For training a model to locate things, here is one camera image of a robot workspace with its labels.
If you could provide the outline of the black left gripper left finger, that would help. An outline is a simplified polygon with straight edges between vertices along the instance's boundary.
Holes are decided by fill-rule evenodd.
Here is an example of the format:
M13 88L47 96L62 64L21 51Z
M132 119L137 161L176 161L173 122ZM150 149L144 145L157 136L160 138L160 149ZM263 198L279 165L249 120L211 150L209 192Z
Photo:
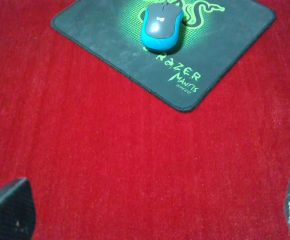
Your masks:
M28 178L18 177L0 188L0 240L30 240L36 208Z

